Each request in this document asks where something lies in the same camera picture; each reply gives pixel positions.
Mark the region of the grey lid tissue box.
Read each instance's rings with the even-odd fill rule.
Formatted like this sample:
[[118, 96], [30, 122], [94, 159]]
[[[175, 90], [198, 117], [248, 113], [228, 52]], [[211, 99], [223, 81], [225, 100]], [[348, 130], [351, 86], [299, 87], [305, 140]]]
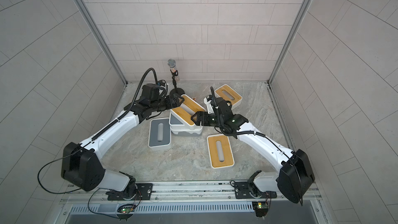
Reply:
[[169, 125], [172, 130], [176, 131], [188, 132], [188, 131], [199, 131], [203, 129], [202, 126], [197, 126], [197, 125], [190, 126], [185, 122], [181, 122], [178, 118], [174, 116], [173, 112], [170, 112]]
[[152, 151], [172, 148], [172, 136], [169, 118], [158, 118], [150, 121], [148, 147]]

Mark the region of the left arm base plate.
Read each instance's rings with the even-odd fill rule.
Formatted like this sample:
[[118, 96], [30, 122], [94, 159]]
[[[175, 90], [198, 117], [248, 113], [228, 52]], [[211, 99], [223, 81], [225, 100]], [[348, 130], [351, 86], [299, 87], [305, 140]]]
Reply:
[[150, 200], [153, 190], [152, 183], [137, 183], [134, 186], [128, 185], [122, 191], [110, 190], [106, 192], [108, 201], [132, 201], [132, 200]]

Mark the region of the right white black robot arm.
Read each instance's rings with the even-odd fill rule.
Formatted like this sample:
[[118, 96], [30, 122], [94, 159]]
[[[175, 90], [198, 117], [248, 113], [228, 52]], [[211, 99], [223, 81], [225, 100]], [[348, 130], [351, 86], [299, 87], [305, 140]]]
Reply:
[[214, 89], [206, 98], [208, 110], [196, 112], [191, 120], [199, 126], [219, 128], [221, 134], [238, 139], [261, 154], [277, 171], [267, 176], [262, 171], [251, 175], [247, 181], [252, 197], [260, 198], [277, 189], [293, 203], [302, 203], [305, 193], [315, 182], [308, 155], [298, 149], [293, 151], [261, 133], [246, 117], [232, 112], [232, 103], [215, 95]]

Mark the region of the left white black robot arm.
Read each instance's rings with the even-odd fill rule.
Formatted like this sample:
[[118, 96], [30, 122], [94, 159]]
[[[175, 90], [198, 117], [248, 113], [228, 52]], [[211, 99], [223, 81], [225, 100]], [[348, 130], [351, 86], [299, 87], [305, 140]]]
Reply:
[[111, 198], [118, 200], [136, 197], [135, 178], [106, 170], [101, 159], [128, 131], [152, 118], [153, 113], [177, 108], [184, 102], [184, 98], [177, 93], [168, 93], [164, 80], [156, 79], [153, 84], [144, 84], [146, 76], [154, 71], [154, 68], [145, 71], [131, 103], [118, 117], [93, 136], [78, 144], [71, 142], [65, 146], [61, 166], [63, 179], [84, 191], [106, 189]]

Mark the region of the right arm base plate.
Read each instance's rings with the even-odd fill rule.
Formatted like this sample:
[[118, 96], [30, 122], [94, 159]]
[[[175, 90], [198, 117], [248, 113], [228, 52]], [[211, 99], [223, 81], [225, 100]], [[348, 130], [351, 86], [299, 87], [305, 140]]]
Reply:
[[277, 193], [274, 191], [262, 192], [254, 183], [247, 181], [230, 181], [234, 188], [236, 199], [276, 199]]

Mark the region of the white lid tissue box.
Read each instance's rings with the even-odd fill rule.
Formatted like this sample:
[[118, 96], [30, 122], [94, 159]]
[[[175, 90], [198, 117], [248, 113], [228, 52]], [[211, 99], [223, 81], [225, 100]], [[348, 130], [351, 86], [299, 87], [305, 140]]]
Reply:
[[195, 130], [189, 130], [189, 129], [178, 130], [178, 129], [171, 128], [171, 132], [174, 135], [185, 136], [185, 137], [201, 136], [202, 131], [203, 131], [203, 127], [199, 127], [198, 129], [195, 129]]

